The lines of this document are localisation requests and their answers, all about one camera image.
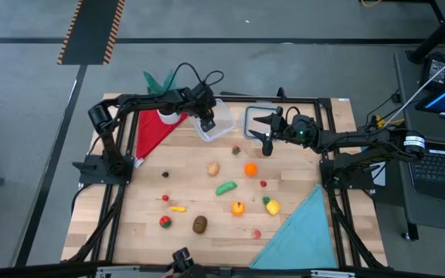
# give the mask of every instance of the wooden table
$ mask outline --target wooden table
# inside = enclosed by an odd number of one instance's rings
[[[105,98],[116,95],[106,94]],[[331,102],[337,132],[355,130],[349,100],[331,99]],[[172,261],[175,250],[188,247],[195,262],[203,266],[248,266],[287,217],[321,182],[319,154],[297,145],[276,142],[272,156],[265,158],[261,154],[260,142],[243,137],[240,119],[250,104],[226,103],[236,118],[236,128],[210,143],[202,141],[191,121],[186,120],[148,155],[140,168],[134,170],[124,197],[114,250],[115,263],[166,265]],[[315,115],[312,104],[279,105],[285,110],[294,105],[302,114]],[[325,110],[322,115],[324,129],[328,129]],[[231,153],[233,145],[242,149],[237,156]],[[100,149],[99,143],[94,153],[98,154]],[[356,152],[359,149],[341,151]],[[217,176],[210,177],[206,173],[207,166],[213,161],[219,163],[220,171]],[[243,173],[243,166],[251,161],[258,165],[259,173],[248,178]],[[161,176],[164,171],[169,172],[168,178]],[[267,187],[262,188],[260,180],[265,180]],[[236,182],[238,188],[216,197],[216,187],[227,181]],[[74,255],[95,229],[104,188],[104,185],[92,185],[76,200],[63,259]],[[349,190],[348,193],[356,232],[376,259],[386,265],[372,200],[359,190]],[[161,200],[164,194],[169,195],[169,202]],[[323,194],[334,246],[327,194]],[[272,216],[266,211],[263,196],[270,196],[281,204],[279,215]],[[235,200],[245,202],[246,213],[243,216],[231,214],[229,207]],[[187,211],[171,212],[168,209],[170,205],[185,206]],[[172,218],[173,224],[169,229],[158,224],[163,215]],[[204,215],[209,222],[203,235],[192,231],[197,215]],[[252,239],[254,229],[262,232],[261,239]],[[351,265],[348,237],[344,231],[341,234],[347,263]],[[106,231],[100,259],[105,256],[108,238],[109,232]]]

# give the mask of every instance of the toy orange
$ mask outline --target toy orange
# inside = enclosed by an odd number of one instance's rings
[[[234,202],[231,204],[231,213],[233,213],[236,216],[240,216],[245,212],[245,204],[242,202]]]
[[[253,175],[256,175],[257,171],[258,171],[258,168],[255,165],[255,163],[250,162],[245,165],[245,174],[247,176],[251,177]]]

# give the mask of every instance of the teal towel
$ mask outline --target teal towel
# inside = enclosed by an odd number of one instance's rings
[[[337,268],[320,185],[250,264],[255,270]]]

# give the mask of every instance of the gray floor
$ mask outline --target gray floor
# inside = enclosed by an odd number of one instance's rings
[[[0,0],[0,36],[63,36],[76,1]],[[445,2],[440,3],[445,12]],[[428,5],[356,0],[147,1],[128,0],[121,37],[423,38],[437,27]],[[70,95],[77,66],[57,66],[60,45],[0,45],[0,267],[11,264],[44,163]],[[347,97],[357,125],[397,89],[392,54],[414,47],[295,45],[117,45],[108,66],[89,66],[29,263],[59,261],[70,202],[92,127],[87,109],[103,93],[142,93],[142,70],[164,76],[183,61],[203,74],[222,70],[215,91],[289,96]],[[189,70],[178,84],[192,86]],[[388,103],[379,113],[394,106]],[[389,265],[445,274],[445,230],[420,228],[419,242],[399,237],[403,210],[379,205]]]

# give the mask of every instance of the toy cucumber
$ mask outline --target toy cucumber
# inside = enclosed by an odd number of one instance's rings
[[[238,187],[238,185],[236,185],[236,183],[234,183],[234,181],[227,182],[224,185],[221,185],[216,189],[216,196],[219,196],[219,195],[226,193],[229,190],[233,190],[234,188],[237,188],[237,187]]]

